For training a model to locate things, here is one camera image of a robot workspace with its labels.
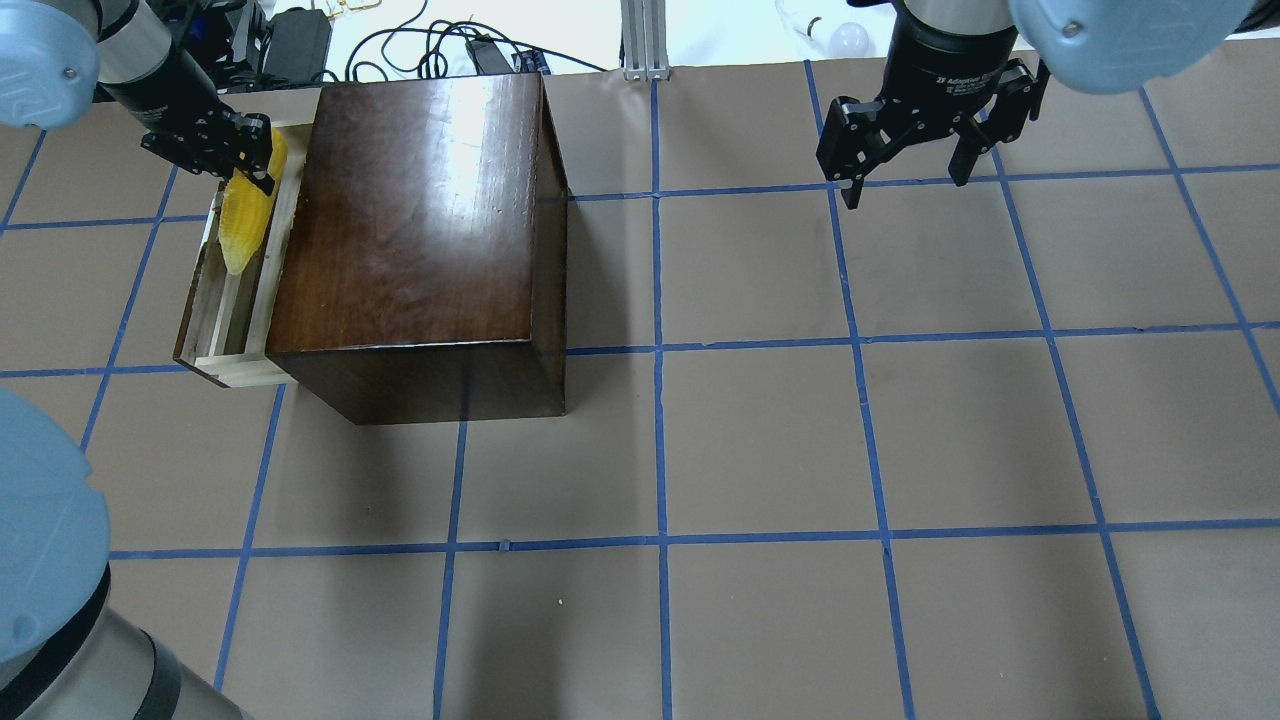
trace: wooden crate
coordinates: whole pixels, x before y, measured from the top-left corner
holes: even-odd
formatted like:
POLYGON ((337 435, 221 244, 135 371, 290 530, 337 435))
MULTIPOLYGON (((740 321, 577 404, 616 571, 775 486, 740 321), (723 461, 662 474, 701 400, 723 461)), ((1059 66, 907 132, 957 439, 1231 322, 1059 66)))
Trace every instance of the wooden crate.
POLYGON ((566 201, 538 74, 325 88, 262 359, 360 424, 563 414, 566 201))
POLYGON ((261 252, 239 275, 227 274, 218 222, 223 211, 223 183, 214 196, 200 241, 196 270, 187 292, 173 359, 223 387, 264 386, 292 378, 266 356, 284 250, 293 227, 293 210, 302 184, 311 123, 275 123, 289 146, 276 191, 271 225, 261 252))

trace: yellow object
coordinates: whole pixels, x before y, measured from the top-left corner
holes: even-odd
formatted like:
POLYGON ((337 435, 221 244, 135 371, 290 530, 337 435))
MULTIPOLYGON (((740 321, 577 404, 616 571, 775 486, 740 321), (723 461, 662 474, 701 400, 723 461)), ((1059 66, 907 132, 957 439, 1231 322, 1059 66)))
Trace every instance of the yellow object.
POLYGON ((264 195, 243 173, 236 170, 223 192, 223 213, 218 219, 218 242, 223 246, 227 272, 238 275, 244 272, 250 258, 266 240, 266 227, 271 223, 271 209, 280 190, 280 174, 289 146, 280 131, 271 128, 271 160, 268 173, 275 179, 271 195, 264 195))

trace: dark brown wooden box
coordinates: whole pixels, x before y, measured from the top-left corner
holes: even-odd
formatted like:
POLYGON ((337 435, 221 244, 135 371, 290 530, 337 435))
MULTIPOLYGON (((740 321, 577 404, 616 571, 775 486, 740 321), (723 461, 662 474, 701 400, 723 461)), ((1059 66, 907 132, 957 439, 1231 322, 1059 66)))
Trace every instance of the dark brown wooden box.
POLYGON ((266 356, 360 424, 563 414, 566 201, 539 74, 325 88, 266 356))

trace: blue tape line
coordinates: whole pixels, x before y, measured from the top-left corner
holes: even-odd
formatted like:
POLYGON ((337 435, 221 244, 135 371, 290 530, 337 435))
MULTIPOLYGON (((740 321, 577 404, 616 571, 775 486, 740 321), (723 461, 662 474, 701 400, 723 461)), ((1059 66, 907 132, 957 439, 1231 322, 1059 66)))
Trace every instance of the blue tape line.
POLYGON ((1149 328, 1075 328, 1053 329, 1055 337, 1106 337, 1120 334, 1189 334, 1235 332, 1240 325, 1234 323, 1207 323, 1202 325, 1153 325, 1149 328))
POLYGON ((50 368, 47 370, 0 370, 0 378, 64 378, 105 373, 106 368, 50 368))
POLYGON ((901 342, 956 342, 970 340, 1019 340, 1028 337, 1044 337, 1044 331, 992 331, 974 333, 904 333, 868 336, 859 342, 863 345, 901 343, 901 342))
POLYGON ((1007 525, 997 528, 915 528, 893 530, 893 539, 1007 538, 1034 536, 1080 536, 1098 532, 1094 523, 1075 525, 1007 525))
POLYGON ((790 533, 700 533, 668 536, 667 544, 750 544, 787 542, 855 542, 878 541, 876 530, 797 530, 790 533))
POLYGON ((571 202, 598 202, 600 200, 644 200, 653 197, 650 192, 599 192, 595 195, 570 195, 571 202))
POLYGON ((1111 534, 1107 532, 1106 512, 1102 510, 1102 498, 1098 495, 1098 486, 1093 477, 1093 464, 1089 460, 1089 451, 1084 445, 1084 433, 1080 429, 1080 419, 1075 410, 1075 401, 1071 397, 1071 388, 1066 380, 1066 369, 1062 365, 1062 356, 1057 348, 1053 324, 1050 320, 1048 309, 1044 306, 1044 293, 1041 291, 1039 278, 1036 274, 1036 265, 1032 261, 1030 246, 1027 243, 1027 234, 1023 222, 1014 202, 1014 193, 1005 176, 1005 164, 998 150, 992 150, 992 159, 996 163, 996 174, 1001 178, 1000 190, 1005 197, 1005 208, 1009 210, 1009 220, 1012 223, 1014 237, 1018 240, 1018 251, 1023 258, 1023 266, 1027 270, 1027 279, 1032 287, 1032 297, 1036 300, 1036 311, 1039 314, 1041 325, 1044 331, 1044 342, 1048 346, 1050 360, 1053 364, 1053 374, 1057 378, 1059 392, 1062 396, 1062 405, 1066 409, 1068 424, 1071 428, 1071 438, 1075 442, 1075 452, 1080 461, 1080 470, 1084 475, 1085 491, 1089 493, 1089 503, 1093 506, 1093 518, 1097 523, 1098 538, 1102 542, 1102 552, 1106 556, 1107 571, 1111 575, 1111 587, 1116 596, 1116 605, 1120 610, 1120 621, 1124 625, 1125 638, 1129 642, 1129 653, 1133 657, 1134 670, 1138 675, 1138 685, 1142 689, 1142 698, 1147 707, 1149 720, 1160 719, 1160 708, 1156 705, 1155 691, 1151 687, 1151 678, 1147 674, 1147 662, 1143 659, 1142 644, 1138 642, 1138 632, 1133 623, 1133 612, 1129 607, 1129 596, 1125 592, 1124 579, 1120 577, 1120 564, 1116 560, 1115 547, 1111 544, 1111 534))
POLYGON ((266 425, 266 438, 262 442, 262 459, 257 465, 257 482, 253 484, 253 498, 248 506, 248 520, 244 523, 244 539, 241 542, 239 562, 236 565, 236 582, 232 584, 232 601, 227 606, 227 624, 223 625, 223 643, 218 650, 218 669, 214 671, 214 688, 223 689, 227 679, 227 661, 232 653, 232 641, 236 637, 236 619, 239 616, 241 596, 244 592, 244 575, 252 557, 253 534, 257 532, 257 515, 262 506, 262 491, 266 488, 266 475, 271 466, 271 454, 275 450, 275 433, 280 427, 280 411, 284 407, 284 388, 275 387, 275 402, 271 405, 271 419, 266 425))
POLYGON ((18 200, 22 197, 22 191, 27 188, 27 181, 31 179, 31 170, 36 167, 36 158, 40 156, 40 149, 44 147, 45 137, 47 136, 47 131, 40 131, 40 136, 36 138, 36 145, 31 147, 31 155, 27 156, 27 164, 22 169, 22 176, 18 177, 18 187, 13 190, 13 197, 9 199, 9 206, 5 208, 4 218, 0 219, 0 233, 9 227, 9 220, 13 220, 13 213, 18 209, 18 200))
POLYGON ((804 79, 806 83, 809 83, 809 105, 810 109, 813 110, 814 129, 818 131, 818 137, 822 137, 822 126, 823 126, 822 101, 818 99, 818 81, 813 74, 812 60, 804 61, 804 79))
POLYGON ((108 370, 113 375, 160 375, 169 373, 186 373, 187 368, 174 363, 173 365, 124 365, 108 370))
POLYGON ((649 190, 658 192, 662 190, 662 152, 659 145, 659 132, 658 128, 660 123, 658 111, 658 83, 649 83, 649 172, 653 176, 653 183, 649 190))
POLYGON ((298 547, 255 547, 251 557, 343 557, 347 555, 433 555, 442 552, 498 550, 497 542, 457 543, 412 542, 393 544, 321 544, 298 547))
POLYGON ((1226 266, 1222 265, 1222 259, 1217 254, 1217 249, 1213 247, 1213 238, 1208 234, 1208 228, 1204 225, 1204 219, 1201 218, 1199 210, 1196 208, 1196 201, 1192 199, 1190 190, 1187 187, 1187 179, 1183 177, 1181 169, 1178 167, 1178 160, 1174 158, 1174 151, 1169 145, 1169 138, 1165 136, 1165 129, 1160 124, 1160 118, 1156 115, 1156 108, 1151 104, 1151 96, 1147 95, 1147 88, 1139 88, 1138 95, 1142 97, 1142 104, 1147 109, 1147 117, 1151 119, 1151 126, 1156 129, 1156 137, 1160 138, 1160 147, 1165 151, 1165 160, 1169 161, 1169 168, 1174 173, 1174 182, 1178 183, 1178 192, 1183 196, 1183 202, 1187 205, 1187 211, 1192 217, 1192 222, 1196 224, 1196 232, 1199 234, 1201 243, 1204 246, 1204 252, 1208 255, 1210 263, 1213 264, 1213 272, 1217 273, 1217 279, 1222 284, 1222 292, 1226 293, 1228 302, 1231 304, 1231 311, 1235 314, 1235 320, 1239 323, 1239 331, 1244 333, 1244 341, 1249 346, 1249 352, 1253 355, 1253 363, 1258 366, 1258 374, 1262 377, 1262 384, 1267 389, 1267 396, 1271 398, 1271 407, 1275 410, 1276 415, 1280 415, 1280 391, 1276 389, 1275 379, 1271 375, 1271 370, 1267 368, 1266 357, 1262 356, 1262 348, 1258 347, 1258 340, 1253 337, 1253 329, 1249 327, 1249 319, 1244 315, 1244 306, 1240 305, 1239 296, 1235 295, 1235 288, 1231 287, 1231 279, 1226 275, 1226 266))
MULTIPOLYGON (((1220 520, 1144 520, 1108 523, 1110 533, 1212 532, 1280 528, 1280 518, 1235 518, 1220 520)), ((901 528, 891 530, 897 539, 1006 538, 1037 536, 1079 536, 1097 533, 1096 523, 1065 525, 992 525, 961 528, 901 528)), ((668 536, 618 536, 594 538, 538 539, 507 542, 421 542, 398 544, 332 544, 298 547, 255 547, 250 557, 342 557, 349 555, 435 555, 465 552, 553 552, 564 550, 608 550, 614 547, 671 547, 696 544, 785 544, 797 542, 879 542, 878 529, 794 530, 777 533, 686 533, 668 536)), ((195 560, 239 557, 239 548, 114 550, 113 560, 195 560)))
POLYGON ((0 370, 0 378, 61 378, 73 375, 141 375, 147 373, 184 373, 182 365, 123 365, 116 368, 46 368, 37 370, 0 370))
POLYGON ((93 397, 93 406, 88 411, 88 420, 84 421, 84 433, 81 436, 81 452, 88 451, 88 443, 93 438, 93 428, 97 427, 97 416, 102 410, 102 400, 106 397, 106 387, 111 382, 111 369, 120 355, 120 346, 124 345, 124 334, 129 329, 129 316, 133 315, 133 305, 138 301, 138 290, 142 287, 142 277, 147 272, 147 263, 151 260, 151 250, 155 249, 156 236, 160 233, 160 219, 164 209, 169 205, 169 196, 173 193, 173 183, 178 178, 178 167, 169 169, 169 179, 165 182, 164 193, 160 196, 160 206, 151 218, 151 232, 147 233, 147 245, 142 249, 142 258, 138 260, 138 269, 133 273, 133 284, 129 287, 129 299, 124 302, 124 313, 120 314, 120 324, 115 328, 115 340, 111 341, 111 352, 106 359, 106 370, 102 373, 102 382, 97 384, 97 395, 93 397))
POLYGON ((512 541, 508 552, 550 550, 591 550, 602 547, 644 547, 662 544, 659 536, 620 536, 607 538, 568 538, 550 541, 512 541))
MULTIPOLYGON (((458 443, 453 451, 453 496, 449 500, 449 547, 458 542, 458 519, 462 514, 462 473, 467 457, 467 421, 458 423, 458 443)), ((431 717, 440 720, 444 708, 444 664, 449 648, 449 615, 453 609, 453 569, 457 552, 444 556, 444 579, 440 583, 440 625, 435 641, 435 684, 431 691, 431 717)))
MULTIPOLYGON (((969 178, 970 183, 978 182, 993 182, 996 178, 991 176, 977 176, 969 178)), ((863 181, 863 187, 915 187, 927 184, 955 184, 951 178, 897 178, 897 179, 873 179, 868 178, 863 181)))
MULTIPOLYGON (((1170 174, 1167 168, 1152 168, 1152 169, 1139 169, 1139 170, 1085 170, 1075 173, 1015 173, 1005 176, 1009 182, 1033 182, 1033 181, 1070 181, 1070 179, 1097 179, 1097 178, 1142 178, 1152 176, 1167 176, 1170 174)), ((995 176, 991 179, 1000 182, 1000 176, 995 176)))
MULTIPOLYGON (((1280 322, 1249 323, 1252 329, 1280 329, 1280 322)), ((1097 336, 1140 336, 1140 334, 1192 334, 1235 332, 1240 325, 1236 323, 1206 323, 1199 325, 1152 325, 1152 327, 1110 327, 1110 328, 1055 328, 1055 337, 1097 337, 1097 336)), ((986 341, 986 340, 1020 340, 1043 338, 1043 329, 1024 331, 982 331, 982 332, 955 332, 955 333, 899 333, 864 336, 858 338, 861 345, 877 343, 909 343, 909 342, 959 342, 959 341, 986 341)), ((718 342, 675 342, 662 346, 663 352, 698 352, 705 350, 760 350, 768 347, 823 347, 849 345, 847 337, 801 337, 781 340, 739 340, 718 342)), ((655 352, 653 345, 634 346, 605 346, 605 347, 572 347, 567 352, 572 356, 585 355, 628 355, 655 352)))
POLYGON ((187 547, 173 550, 113 550, 111 560, 206 560, 215 557, 239 557, 238 547, 187 547))
MULTIPOLYGON (((809 100, 813 105, 814 123, 822 133, 822 115, 818 105, 818 86, 813 76, 813 63, 804 63, 805 78, 809 83, 809 100)), ((831 214, 831 234, 836 252, 836 268, 840 274, 841 300, 845 304, 845 320, 849 324, 849 337, 861 337, 858 332, 858 315, 854 313, 852 293, 849 288, 849 268, 845 261, 845 241, 840 229, 840 210, 836 205, 836 190, 827 188, 827 210, 831 214)), ((906 637, 902 632, 902 609, 897 594, 897 571, 893 568, 893 538, 888 521, 888 509, 884 503, 884 486, 881 477, 879 452, 876 445, 876 424, 872 420, 870 400, 867 395, 867 374, 863 363, 863 343, 850 342, 854 360, 854 377, 858 384, 858 405, 863 419, 863 437, 867 442, 867 460, 870 466, 872 493, 876 498, 876 524, 879 533, 882 559, 884 565, 884 588, 888 596, 890 625, 893 634, 893 653, 897 659, 897 678, 902 692, 902 714, 906 720, 915 720, 915 697, 911 691, 911 671, 906 660, 906 637)))
POLYGON ((829 183, 826 182, 809 182, 799 184, 760 184, 750 187, 712 187, 712 188, 692 188, 692 190, 664 190, 658 195, 660 197, 704 197, 709 195, 760 195, 765 192, 812 192, 815 190, 827 190, 829 183))
MULTIPOLYGON (((650 132, 650 160, 653 169, 653 200, 652 225, 653 225, 653 425, 654 425, 654 468, 655 468, 655 496, 658 539, 667 537, 667 420, 662 405, 663 372, 666 361, 663 357, 663 332, 662 332, 662 152, 657 82, 649 83, 649 132, 650 132)), ((658 548, 658 628, 662 657, 662 717, 672 720, 675 717, 675 698, 671 684, 671 564, 667 547, 658 548)))
POLYGON ((847 337, 806 337, 795 340, 740 340, 722 342, 676 342, 664 345, 663 352, 698 352, 703 350, 763 350, 768 347, 829 347, 849 345, 847 337))
POLYGON ((14 223, 10 231, 47 231, 58 228, 104 228, 113 225, 150 225, 155 218, 106 218, 99 220, 55 220, 49 223, 14 223))
POLYGON ((609 347, 570 347, 566 355, 570 357, 582 357, 586 355, 645 355, 653 352, 652 345, 618 345, 609 347))
POLYGON ((662 716, 672 720, 676 716, 676 700, 671 682, 671 548, 663 544, 658 548, 658 638, 662 650, 662 716))
MULTIPOLYGON (((1147 94, 1146 90, 1142 91, 1143 95, 1147 94)), ((1158 131, 1164 135, 1164 129, 1158 131)), ((1201 168, 1184 168, 1178 165, 1178 172, 1184 176, 1203 176, 1203 174, 1216 174, 1216 173, 1274 173, 1280 170, 1280 163, 1263 163, 1261 165, 1207 165, 1201 168)))

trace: blue tape grid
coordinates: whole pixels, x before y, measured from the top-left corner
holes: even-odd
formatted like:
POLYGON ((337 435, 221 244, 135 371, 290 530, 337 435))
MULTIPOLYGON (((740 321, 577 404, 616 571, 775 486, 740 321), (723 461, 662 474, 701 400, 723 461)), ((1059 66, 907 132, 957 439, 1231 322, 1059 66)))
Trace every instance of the blue tape grid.
MULTIPOLYGON (((820 131, 820 123, 822 123, 820 106, 818 105, 818 95, 817 95, 815 81, 813 77, 812 64, 808 61, 805 63, 805 74, 809 85, 809 94, 810 94, 810 101, 813 104, 814 119, 820 131)), ((649 199, 652 201, 655 342, 654 345, 648 345, 648 346, 579 347, 570 350, 570 354, 575 356, 620 355, 620 354, 652 354, 654 356, 654 410, 655 410, 657 468, 658 468, 657 471, 658 528, 655 534, 576 538, 576 539, 548 539, 548 541, 513 541, 502 543, 499 543, 498 541, 458 542, 457 532, 458 532, 458 518, 460 518, 461 498, 462 498, 462 479, 463 479, 466 437, 467 437, 467 424, 461 423, 458 427, 458 439, 457 439, 457 450, 454 460, 453 497, 449 512, 449 530, 448 530, 448 539, 445 542, 374 544, 374 546, 255 547, 253 536, 257 525, 259 510, 261 506, 262 492, 266 483, 266 477, 270 468, 271 455, 275 445, 275 437, 279 428, 280 414, 283 410, 284 386, 279 386, 276 388, 275 401, 271 410, 266 437, 264 441, 262 457, 259 466, 259 477, 255 484, 250 516, 246 523, 244 538, 241 547, 166 548, 166 550, 133 550, 133 551, 116 550, 111 552, 111 559, 113 560, 172 560, 172 559, 234 557, 238 560, 236 582, 232 593, 232 602, 228 609, 221 648, 219 652, 218 669, 215 674, 215 687, 220 688, 225 679, 227 664, 230 656, 232 642, 234 638, 236 620, 239 609, 239 600, 243 592, 244 577, 247 573, 248 562, 253 557, 316 557, 316 556, 348 556, 348 555, 443 553, 445 556, 445 569, 444 569, 444 579, 443 579, 442 598, 440 598, 440 621, 439 621, 439 638, 436 646, 436 666, 434 678, 434 705, 433 705, 433 717, 438 719, 440 717, 442 712, 444 671, 445 671, 448 633, 449 633, 449 616, 452 606, 453 571, 454 571, 454 561, 457 553, 498 552, 498 551, 539 552, 539 551, 556 551, 556 550, 611 548, 611 547, 636 547, 636 546, 658 547, 659 584, 660 584, 659 621, 662 632, 660 660, 662 660, 663 719, 671 720, 675 716, 675 708, 672 700, 671 600, 669 600, 669 573, 668 573, 668 555, 667 555, 669 547, 684 546, 684 544, 724 544, 724 543, 879 542, 884 551, 883 559, 884 559, 886 587, 890 600, 891 624, 893 632, 895 650, 897 655, 904 715, 905 717, 908 717, 908 720, 911 720, 915 716, 915 710, 911 696, 910 673, 908 665, 905 638, 902 633, 901 612, 899 609, 896 577, 893 571, 892 541, 924 539, 924 538, 940 539, 940 538, 1097 534, 1103 544, 1107 566, 1116 593, 1116 601, 1120 607, 1121 620, 1124 623, 1125 634, 1129 641, 1130 652, 1133 655, 1133 661, 1139 678, 1139 685, 1142 688, 1143 698, 1147 706, 1147 714, 1148 717, 1151 719, 1158 719, 1160 711, 1156 705, 1149 679, 1147 676, 1140 643, 1138 641, 1137 632, 1133 624, 1132 612, 1124 591, 1123 578, 1120 575, 1119 564, 1116 562, 1115 551, 1111 543, 1111 536, 1115 533, 1276 529, 1280 528, 1280 518, 1108 523, 1103 512, 1101 498, 1098 497, 1097 493, 1097 487, 1093 479, 1092 468, 1089 465, 1088 450, 1084 445, 1083 433, 1080 432, 1079 420, 1075 413, 1074 402, 1071 400, 1070 387, 1068 384, 1066 374, 1062 368, 1061 357, 1057 351, 1056 340, 1061 337, 1091 337, 1091 336, 1240 332, 1244 336, 1245 341, 1248 342, 1251 354, 1253 355, 1253 359, 1258 366, 1258 372, 1263 382, 1263 386, 1266 387, 1267 395, 1270 396, 1271 402, 1276 409, 1276 413, 1280 414, 1280 393, 1277 393, 1275 379, 1267 366, 1265 357, 1262 356, 1262 352, 1254 337, 1254 331, 1280 329, 1280 322, 1248 320, 1243 310, 1243 306, 1240 305, 1240 301, 1234 288, 1231 287, 1230 279, 1228 278, 1225 266, 1222 265, 1222 261, 1216 251, 1216 247, 1212 242, 1208 229, 1206 228, 1204 222, 1199 215, 1199 211, 1184 179, 1185 176, 1193 176, 1193 174, 1280 172, 1280 164, 1211 165, 1211 167, 1197 167, 1197 168, 1180 167, 1176 163, 1174 152, 1165 136, 1164 128, 1161 127, 1156 110, 1151 102, 1151 99, 1148 97, 1146 91, 1142 91, 1140 96, 1143 104, 1148 113, 1152 127, 1155 128, 1155 132, 1160 138, 1160 143, 1169 163, 1169 168, 1079 172, 1079 173, 1009 174, 1005 172, 1004 164, 997 151, 995 152, 996 174, 977 177, 972 179, 972 182, 992 182, 992 183, 998 183, 1001 186, 1001 191, 1005 196, 1006 206, 1010 213, 1010 222, 1014 225, 1015 236, 1019 243, 1019 250, 1023 255, 1023 261, 1028 273, 1028 281, 1032 284, 1037 311, 1041 315, 1041 325, 1042 325, 1041 328, 1004 331, 1004 332, 980 332, 980 333, 911 333, 911 334, 861 336, 858 332, 856 314, 852 306, 851 295, 849 290, 849 273, 845 265, 845 255, 841 247, 842 236, 840 232, 840 213, 836 204, 835 184, 799 183, 799 184, 754 186, 754 187, 662 190, 660 177, 659 177, 660 161, 659 161, 658 95, 659 95, 659 83, 652 83, 650 85, 652 168, 653 168, 652 188, 648 192, 581 195, 572 197, 572 200, 579 202, 607 201, 607 200, 640 200, 640 199, 649 199), (1236 323, 1149 327, 1149 328, 1110 327, 1110 328, 1068 328, 1068 329, 1055 328, 1052 325, 1048 313, 1044 307, 1043 296, 1039 291, 1039 283, 1036 277, 1034 265, 1032 263, 1025 237, 1023 234, 1021 223, 1018 215, 1016 204, 1014 202, 1012 199, 1010 184, 1015 182, 1044 182, 1044 181, 1060 181, 1060 179, 1116 178, 1116 177, 1172 177, 1175 179, 1179 192, 1181 193, 1183 200, 1187 205, 1187 210, 1193 223, 1196 224, 1197 232, 1201 237, 1204 250, 1208 254, 1213 269, 1217 273, 1217 277, 1222 284, 1224 292, 1226 293, 1230 301, 1231 309, 1236 318, 1236 323), (716 342, 716 343, 669 343, 669 345, 664 343, 662 334, 660 200, 664 197, 748 195, 748 193, 773 193, 773 192, 815 192, 815 191, 824 191, 827 192, 828 197, 833 247, 837 256, 837 268, 840 273, 846 320, 849 324, 849 336, 799 338, 799 340, 773 340, 773 341, 732 341, 732 342, 716 342), (1093 502, 1094 523, 1070 524, 1070 525, 893 529, 888 521, 888 511, 884 505, 883 487, 879 477, 878 455, 876 451, 876 439, 874 439, 874 423, 872 418, 872 409, 867 397, 865 374, 861 361, 863 346, 872 343, 883 343, 883 342, 888 343, 955 342, 955 341, 1012 340, 1012 338, 1042 338, 1046 341, 1046 345, 1050 350, 1050 355, 1053 363, 1055 373, 1057 375, 1064 406, 1066 407, 1068 411, 1068 418, 1071 425, 1073 437, 1076 443, 1076 451, 1082 462, 1082 468, 1084 469, 1085 483, 1091 495, 1091 500, 1093 502), (710 533, 710 534, 676 534, 676 536, 669 534, 667 530, 666 452, 664 452, 666 438, 664 438, 664 414, 662 404, 664 354, 686 352, 686 351, 751 350, 751 348, 765 348, 765 347, 815 347, 815 346, 844 346, 844 345, 850 346, 850 348, 852 350, 852 361, 854 361, 854 372, 856 375, 859 405, 861 409, 863 427, 867 436, 865 439, 867 439, 868 456, 872 470, 873 493, 876 496, 877 528, 863 529, 863 530, 790 532, 790 533, 710 533)), ((138 270, 134 275, 129 299, 125 304, 124 311, 120 318, 120 323, 116 328, 115 340, 113 342, 111 352, 110 356, 108 357, 106 365, 92 366, 92 368, 51 368, 51 369, 0 372, 0 379, 23 378, 23 377, 73 377, 73 375, 101 377, 93 407, 90 413, 90 419, 86 425, 84 434, 82 437, 82 447, 87 448, 92 438, 92 432, 93 427, 96 425, 97 415, 101 410, 102 398, 105 396, 108 384, 113 375, 186 372, 186 369, 179 365, 120 366, 116 365, 116 359, 119 356, 120 345, 123 343, 123 340, 128 329, 128 322, 132 315, 133 305, 137 300, 137 292, 141 286, 142 277, 146 272, 151 251, 155 246, 156 234, 159 232, 160 225, 165 223, 204 222, 205 217, 204 215, 165 217, 165 208, 168 205, 169 196, 173 190, 174 178, 177 174, 177 168, 174 168, 170 172, 169 179, 165 184, 164 195, 160 201, 160 206, 157 208, 157 211, 154 217, 100 219, 100 220, 46 222, 46 223, 13 223, 12 219, 18 206, 19 199, 22 196, 22 191, 27 184, 27 181, 36 164, 40 150, 45 142, 45 138, 46 135, 41 133, 31 151, 31 155, 24 165, 23 173, 18 182, 17 190, 13 193, 13 197, 10 199, 5 209, 3 219, 0 219, 0 237, 4 236, 5 231, 32 231, 32 229, 109 227, 109 225, 146 225, 146 224, 151 225, 151 232, 147 238, 147 245, 146 249, 143 250, 142 258, 140 259, 138 270)), ((950 184, 950 182, 951 181, 948 178, 923 178, 923 179, 900 179, 900 181, 868 181, 867 186, 909 187, 909 186, 950 184)))
POLYGON ((1183 202, 1187 204, 1187 211, 1190 214, 1192 222, 1196 223, 1196 232, 1199 234, 1201 242, 1204 245, 1204 252, 1213 264, 1213 272, 1217 273, 1217 279, 1222 283, 1222 291, 1226 293, 1226 299, 1231 304, 1231 311, 1235 313, 1235 319, 1239 323, 1239 329, 1244 333, 1244 340, 1249 345, 1249 352, 1253 354, 1253 361, 1258 365, 1258 373, 1262 375, 1262 383, 1267 388, 1267 395, 1271 396, 1271 406, 1275 409, 1276 414, 1280 414, 1280 393, 1276 392, 1275 379, 1267 368, 1266 359, 1262 357, 1262 350, 1258 348, 1258 341, 1253 336, 1253 328, 1249 325, 1248 318, 1244 315, 1244 307, 1240 305, 1240 299, 1235 295, 1235 288, 1231 287, 1231 281, 1226 277, 1226 268, 1222 265, 1222 259, 1217 255, 1217 249, 1213 247, 1213 240, 1210 237, 1208 228, 1204 227, 1204 220, 1201 218, 1199 210, 1196 208, 1196 201, 1192 199, 1190 190, 1187 188, 1187 178, 1183 177, 1185 170, 1178 165, 1178 160, 1174 158, 1174 151, 1169 146, 1169 138, 1165 137, 1165 128, 1160 124, 1160 118, 1156 115, 1156 108, 1151 104, 1151 96, 1147 95, 1147 88, 1142 88, 1138 95, 1142 97, 1143 108, 1147 109, 1147 117, 1151 118, 1151 127, 1156 131, 1156 137, 1160 138, 1160 147, 1164 150, 1165 159, 1169 161, 1169 169, 1174 176, 1174 181, 1178 183, 1178 192, 1181 193, 1183 202))
POLYGON ((1133 657, 1134 669, 1138 675, 1138 687, 1142 691, 1143 703, 1147 706, 1149 720, 1160 719, 1160 710, 1156 706, 1156 696, 1151 688, 1151 679, 1147 675, 1147 664, 1143 660, 1142 644, 1138 642, 1138 632, 1133 624, 1133 612, 1129 609, 1129 597, 1124 588, 1124 579, 1120 577, 1120 564, 1116 560, 1115 547, 1111 543, 1111 532, 1107 528, 1106 514, 1102 509, 1102 498, 1098 495, 1098 486, 1093 478, 1093 465, 1089 461, 1089 451, 1084 445, 1084 433, 1080 429, 1080 420, 1075 411, 1075 402, 1071 398, 1071 388, 1066 379, 1066 369, 1062 365, 1062 356, 1057 348, 1057 334, 1044 306, 1044 295, 1041 292, 1039 279, 1036 275, 1036 265, 1032 263, 1030 249, 1027 245, 1027 236, 1023 232, 1023 223, 1018 214, 1018 205, 1014 202, 1014 193, 1010 183, 1004 179, 1005 164, 998 150, 992 150, 992 159, 996 164, 996 174, 1002 178, 1000 190, 1005 197, 1005 206, 1009 209, 1009 219, 1012 223, 1014 236, 1018 238, 1018 251, 1021 254, 1023 265, 1027 269, 1027 279, 1030 283, 1032 296, 1036 300, 1036 311, 1039 314, 1044 342, 1048 346, 1050 360, 1053 363, 1053 374, 1057 377, 1059 391, 1062 395, 1062 405, 1066 407, 1068 424, 1071 428, 1071 437, 1075 441, 1075 452, 1080 461, 1080 470, 1084 475, 1084 484, 1089 493, 1089 502, 1093 506, 1093 518, 1098 538, 1102 542, 1102 552, 1106 557, 1107 571, 1111 575, 1111 587, 1116 596, 1116 605, 1120 609, 1120 621, 1124 625, 1125 639, 1129 642, 1129 653, 1133 657))
MULTIPOLYGON (((813 104, 813 120, 817 135, 822 135, 822 105, 818 100, 818 85, 813 76, 813 63, 804 63, 805 79, 809 83, 809 101, 813 104)), ((849 346, 854 354, 854 378, 858 384, 858 406, 861 411, 863 434, 867 442, 867 460, 870 465, 872 496, 876 500, 876 525, 879 532, 881 560, 884 565, 884 588, 888 594, 890 628, 893 635, 893 653, 897 660, 897 680, 902 693, 902 715, 915 720, 915 696, 911 692, 911 669, 906 660, 906 637, 902 632, 902 607, 897 593, 897 571, 893 566, 893 530, 888 521, 888 507, 884 502, 884 484, 881 478, 879 450, 876 445, 876 423, 872 419, 872 404, 867 395, 867 369, 863 361, 863 343, 852 338, 861 337, 858 332, 858 314, 854 310, 852 293, 849 290, 849 266, 845 261, 845 240, 840 229, 840 206, 836 202, 836 188, 827 188, 827 209, 831 214, 831 236, 836 252, 836 268, 840 273, 841 300, 845 304, 845 319, 849 324, 849 346)))

